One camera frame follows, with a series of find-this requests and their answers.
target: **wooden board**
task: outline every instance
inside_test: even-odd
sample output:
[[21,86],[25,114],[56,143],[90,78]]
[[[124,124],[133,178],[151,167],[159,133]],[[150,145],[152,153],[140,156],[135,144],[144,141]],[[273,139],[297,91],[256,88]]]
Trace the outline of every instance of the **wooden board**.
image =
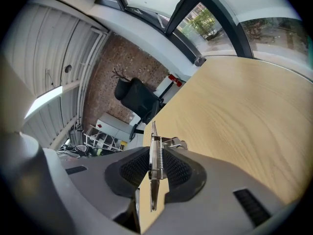
[[[313,84],[306,78],[258,60],[210,57],[155,121],[159,135],[179,137],[190,151],[239,166],[289,203],[312,177],[312,114]],[[151,123],[144,146],[150,135]],[[149,189],[148,183],[143,187]],[[160,191],[168,191],[165,182]],[[157,214],[142,192],[144,232]],[[159,202],[158,212],[163,208]]]

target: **antler decoration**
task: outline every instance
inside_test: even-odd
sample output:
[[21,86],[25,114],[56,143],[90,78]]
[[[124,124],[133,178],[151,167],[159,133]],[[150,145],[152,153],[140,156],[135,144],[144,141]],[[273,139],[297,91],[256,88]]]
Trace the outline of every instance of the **antler decoration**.
[[114,68],[114,71],[112,71],[112,72],[114,73],[114,75],[111,78],[121,78],[121,79],[124,79],[124,80],[130,82],[130,80],[127,79],[126,76],[124,75],[124,71],[123,70],[122,70],[122,74],[121,75],[117,73],[115,68]]

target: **red fire extinguisher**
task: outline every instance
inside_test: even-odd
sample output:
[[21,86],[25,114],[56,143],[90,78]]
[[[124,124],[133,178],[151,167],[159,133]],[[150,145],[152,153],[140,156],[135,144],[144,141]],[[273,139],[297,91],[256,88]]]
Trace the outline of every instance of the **red fire extinguisher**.
[[172,74],[168,75],[168,78],[171,79],[174,83],[176,83],[176,85],[178,87],[180,87],[182,85],[182,83],[180,82],[180,80],[176,77],[174,77]]

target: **metal clamp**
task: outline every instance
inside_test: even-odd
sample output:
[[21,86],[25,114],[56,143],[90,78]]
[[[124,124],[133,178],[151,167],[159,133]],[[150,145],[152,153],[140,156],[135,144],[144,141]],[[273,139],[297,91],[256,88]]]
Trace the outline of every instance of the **metal clamp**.
[[164,146],[181,147],[185,150],[188,146],[185,141],[179,138],[164,138],[157,135],[156,122],[152,122],[151,129],[151,144],[149,155],[149,179],[150,179],[150,203],[151,212],[157,210],[157,195],[160,185],[160,180],[167,178],[164,169]]

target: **spring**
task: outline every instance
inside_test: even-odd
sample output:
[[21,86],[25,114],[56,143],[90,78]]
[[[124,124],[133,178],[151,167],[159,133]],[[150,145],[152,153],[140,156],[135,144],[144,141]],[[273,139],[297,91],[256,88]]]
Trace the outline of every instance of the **spring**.
[[163,169],[163,148],[158,149],[158,168]]

